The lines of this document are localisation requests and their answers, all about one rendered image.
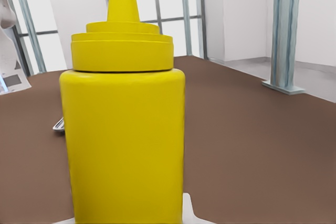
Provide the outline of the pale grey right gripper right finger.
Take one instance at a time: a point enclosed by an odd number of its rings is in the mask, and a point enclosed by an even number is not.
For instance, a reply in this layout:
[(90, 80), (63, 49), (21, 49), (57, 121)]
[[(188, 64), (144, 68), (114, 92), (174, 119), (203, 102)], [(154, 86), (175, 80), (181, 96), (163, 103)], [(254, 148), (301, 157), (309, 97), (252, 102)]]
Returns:
[(183, 193), (183, 224), (215, 224), (208, 220), (197, 217), (193, 211), (191, 196), (188, 193)]

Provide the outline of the yellow nozzle bottle cap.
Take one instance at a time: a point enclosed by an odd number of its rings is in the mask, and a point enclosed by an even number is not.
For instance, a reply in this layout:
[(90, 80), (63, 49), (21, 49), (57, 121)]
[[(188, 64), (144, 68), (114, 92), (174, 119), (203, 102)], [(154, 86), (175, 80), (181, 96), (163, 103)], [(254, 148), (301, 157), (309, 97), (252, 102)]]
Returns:
[(109, 0), (105, 22), (71, 37), (73, 69), (82, 72), (151, 72), (174, 66), (171, 36), (139, 18), (137, 0)]

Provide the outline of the yellow sauce bottle body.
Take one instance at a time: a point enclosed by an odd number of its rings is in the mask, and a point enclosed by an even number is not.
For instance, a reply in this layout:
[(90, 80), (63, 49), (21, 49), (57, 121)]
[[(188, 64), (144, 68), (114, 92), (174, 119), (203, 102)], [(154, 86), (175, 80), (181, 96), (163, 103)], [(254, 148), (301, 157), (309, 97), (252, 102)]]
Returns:
[(60, 90), (76, 224), (181, 224), (185, 75), (68, 70)]

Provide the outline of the silver frame crossbar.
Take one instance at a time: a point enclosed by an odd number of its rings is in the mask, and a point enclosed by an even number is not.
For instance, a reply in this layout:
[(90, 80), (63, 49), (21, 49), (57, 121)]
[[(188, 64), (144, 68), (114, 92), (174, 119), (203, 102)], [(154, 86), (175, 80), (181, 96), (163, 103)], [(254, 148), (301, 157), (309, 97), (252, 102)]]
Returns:
[[(159, 22), (172, 22), (172, 21), (178, 21), (178, 20), (184, 20), (184, 17), (173, 17), (173, 18), (161, 18), (159, 20), (153, 19), (153, 20), (144, 20), (141, 21), (142, 23), (149, 23), (149, 24), (154, 24), (154, 23), (159, 23)], [(202, 15), (192, 15), (189, 17), (189, 19), (202, 19)]]
[[(37, 35), (48, 35), (48, 34), (57, 34), (58, 31), (57, 30), (48, 30), (48, 31), (38, 31), (35, 32), (36, 36)], [(19, 37), (26, 37), (29, 36), (29, 33), (22, 33), (22, 34), (18, 34)]]

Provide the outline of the silver frame post with foot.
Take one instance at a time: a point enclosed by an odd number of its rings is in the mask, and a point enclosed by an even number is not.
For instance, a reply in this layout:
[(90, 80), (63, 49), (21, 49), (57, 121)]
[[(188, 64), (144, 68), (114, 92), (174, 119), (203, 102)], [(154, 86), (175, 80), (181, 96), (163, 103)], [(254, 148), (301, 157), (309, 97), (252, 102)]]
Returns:
[(299, 0), (274, 0), (271, 73), (262, 85), (287, 95), (305, 93), (294, 85)]

